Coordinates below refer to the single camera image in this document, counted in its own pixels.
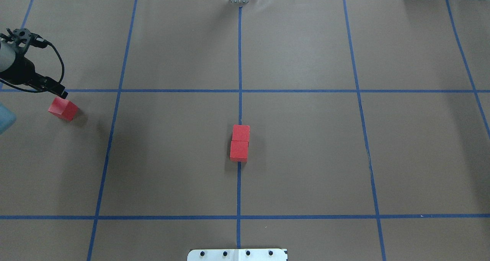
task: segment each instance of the vertical blue line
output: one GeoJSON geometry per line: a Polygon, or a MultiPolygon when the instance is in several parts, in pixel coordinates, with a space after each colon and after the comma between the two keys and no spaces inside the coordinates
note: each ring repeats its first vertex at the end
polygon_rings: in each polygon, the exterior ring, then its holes
{"type": "MultiPolygon", "coordinates": [[[[242,7],[238,8],[238,125],[242,124],[242,7]]],[[[237,165],[237,249],[242,246],[242,163],[237,165]]]]}
{"type": "Polygon", "coordinates": [[[23,29],[24,27],[26,27],[26,22],[28,21],[29,13],[30,13],[30,10],[32,8],[32,3],[33,2],[34,2],[34,0],[31,0],[29,2],[28,11],[26,12],[26,15],[24,16],[24,20],[22,21],[21,29],[23,29]]]}
{"type": "Polygon", "coordinates": [[[453,13],[451,11],[451,6],[449,5],[449,0],[446,0],[446,6],[448,7],[449,18],[451,19],[451,26],[453,27],[453,32],[454,32],[454,37],[456,38],[456,42],[458,43],[458,48],[461,53],[462,62],[464,63],[464,67],[466,68],[466,73],[468,74],[469,82],[471,83],[471,87],[473,88],[473,94],[475,95],[476,103],[478,104],[478,109],[480,109],[480,114],[482,115],[483,123],[485,125],[485,128],[487,129],[487,135],[490,139],[490,128],[488,127],[488,121],[487,118],[485,117],[485,113],[483,112],[482,103],[480,102],[480,97],[478,96],[478,91],[476,90],[476,86],[473,81],[473,76],[471,76],[471,71],[469,71],[469,66],[466,60],[466,56],[464,55],[464,51],[462,50],[461,42],[458,36],[458,31],[456,31],[456,25],[454,24],[454,18],[453,18],[453,13]]]}
{"type": "MultiPolygon", "coordinates": [[[[26,15],[24,15],[24,20],[22,21],[21,29],[24,28],[24,26],[26,25],[26,22],[28,21],[30,9],[32,8],[33,2],[34,2],[34,0],[30,0],[30,2],[29,2],[28,11],[26,11],[26,15]]],[[[2,89],[2,87],[3,87],[3,83],[0,83],[0,90],[2,89]]]]}
{"type": "Polygon", "coordinates": [[[349,16],[348,16],[348,11],[347,11],[347,3],[345,2],[345,0],[343,0],[343,10],[345,13],[345,24],[347,26],[347,35],[348,35],[348,39],[349,39],[350,58],[352,60],[352,70],[354,71],[354,81],[356,83],[357,103],[359,104],[359,113],[361,115],[361,124],[363,127],[364,145],[366,147],[367,158],[369,160],[369,174],[371,176],[371,190],[372,190],[372,198],[374,201],[374,211],[376,212],[376,223],[378,224],[379,245],[381,248],[382,259],[383,259],[383,261],[386,261],[385,242],[383,240],[383,230],[381,228],[381,219],[379,217],[378,196],[376,195],[376,185],[374,183],[374,173],[372,170],[371,152],[369,151],[369,141],[367,139],[368,133],[366,131],[366,121],[364,120],[364,111],[363,111],[363,105],[362,105],[362,99],[361,99],[361,91],[359,88],[359,80],[357,78],[356,60],[354,57],[354,48],[352,46],[352,35],[350,33],[350,24],[349,24],[349,16]]]}
{"type": "Polygon", "coordinates": [[[112,116],[112,125],[111,125],[111,131],[109,132],[109,142],[107,144],[107,151],[105,153],[105,162],[104,162],[104,169],[102,172],[102,178],[100,180],[100,188],[98,191],[98,198],[97,198],[97,206],[96,206],[96,211],[95,211],[95,219],[93,220],[93,226],[92,226],[92,232],[91,232],[91,237],[90,237],[90,244],[89,244],[89,251],[87,254],[87,261],[91,260],[91,254],[93,250],[93,242],[95,241],[95,233],[97,231],[97,222],[98,222],[98,216],[100,213],[100,204],[102,203],[102,194],[104,191],[104,184],[105,184],[105,177],[107,174],[107,166],[109,165],[109,154],[111,151],[111,146],[112,146],[112,137],[114,135],[114,127],[116,125],[116,118],[118,115],[118,110],[119,110],[119,100],[121,98],[121,90],[123,88],[123,81],[124,81],[124,72],[126,71],[126,62],[127,62],[127,55],[129,52],[129,45],[131,43],[131,34],[133,32],[133,24],[134,24],[134,17],[136,15],[136,5],[138,3],[138,0],[134,0],[133,4],[133,14],[131,16],[131,24],[129,25],[129,32],[127,36],[127,42],[126,42],[126,50],[124,52],[124,60],[122,61],[123,67],[121,69],[121,77],[119,79],[119,87],[118,87],[118,94],[116,97],[116,104],[114,106],[114,114],[112,116]]]}

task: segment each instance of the red block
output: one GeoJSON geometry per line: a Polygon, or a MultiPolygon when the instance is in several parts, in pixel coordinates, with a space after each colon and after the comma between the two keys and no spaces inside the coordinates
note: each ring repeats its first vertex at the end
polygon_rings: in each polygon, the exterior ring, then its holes
{"type": "Polygon", "coordinates": [[[248,158],[248,142],[231,141],[230,160],[246,162],[248,158]]]}
{"type": "Polygon", "coordinates": [[[250,141],[250,126],[249,125],[233,125],[233,135],[231,140],[234,141],[250,141]]]}
{"type": "Polygon", "coordinates": [[[72,121],[73,117],[78,111],[78,107],[69,100],[56,97],[47,111],[54,114],[58,118],[72,121]]]}

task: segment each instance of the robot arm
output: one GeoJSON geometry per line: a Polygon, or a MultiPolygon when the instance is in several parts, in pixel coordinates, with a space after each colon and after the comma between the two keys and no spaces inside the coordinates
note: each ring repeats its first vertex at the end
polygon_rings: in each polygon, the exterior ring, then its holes
{"type": "Polygon", "coordinates": [[[65,87],[61,85],[65,74],[65,65],[58,50],[49,41],[29,29],[7,29],[8,35],[0,34],[0,82],[12,88],[31,92],[51,92],[63,99],[68,96],[65,87]],[[24,57],[29,47],[45,48],[50,46],[61,62],[61,78],[59,81],[36,73],[34,64],[24,57]],[[35,90],[25,90],[16,85],[24,84],[35,90]]]}

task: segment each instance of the white metal plate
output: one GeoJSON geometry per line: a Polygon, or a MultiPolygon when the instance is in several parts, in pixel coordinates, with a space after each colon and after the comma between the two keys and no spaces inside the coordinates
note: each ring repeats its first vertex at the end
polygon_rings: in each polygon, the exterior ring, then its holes
{"type": "Polygon", "coordinates": [[[287,249],[191,250],[187,261],[287,261],[287,249]]]}

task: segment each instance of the light blue block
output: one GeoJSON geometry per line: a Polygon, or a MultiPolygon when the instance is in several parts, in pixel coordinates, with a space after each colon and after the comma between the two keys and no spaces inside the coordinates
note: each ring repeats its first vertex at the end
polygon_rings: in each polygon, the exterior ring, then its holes
{"type": "Polygon", "coordinates": [[[0,103],[0,134],[12,126],[16,119],[15,114],[0,103]]]}

